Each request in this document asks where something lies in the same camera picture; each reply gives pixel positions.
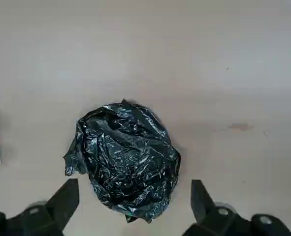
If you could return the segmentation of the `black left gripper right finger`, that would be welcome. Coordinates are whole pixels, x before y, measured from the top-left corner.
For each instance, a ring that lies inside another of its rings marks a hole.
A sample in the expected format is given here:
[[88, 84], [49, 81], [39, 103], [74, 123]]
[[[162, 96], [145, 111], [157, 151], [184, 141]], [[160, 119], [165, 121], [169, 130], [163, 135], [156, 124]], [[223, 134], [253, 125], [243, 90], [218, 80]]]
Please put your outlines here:
[[191, 208], [196, 223], [184, 236], [291, 236], [289, 228], [273, 215], [255, 214], [247, 220], [229, 204], [217, 205], [201, 180], [191, 182]]

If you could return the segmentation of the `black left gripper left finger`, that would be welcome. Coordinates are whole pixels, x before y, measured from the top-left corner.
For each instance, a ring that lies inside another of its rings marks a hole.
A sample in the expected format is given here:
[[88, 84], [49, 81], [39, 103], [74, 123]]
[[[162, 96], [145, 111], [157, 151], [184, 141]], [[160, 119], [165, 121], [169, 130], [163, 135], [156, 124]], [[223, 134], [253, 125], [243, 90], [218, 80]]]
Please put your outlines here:
[[14, 217], [0, 212], [0, 236], [62, 236], [79, 206], [78, 179], [68, 179], [47, 201], [38, 201]]

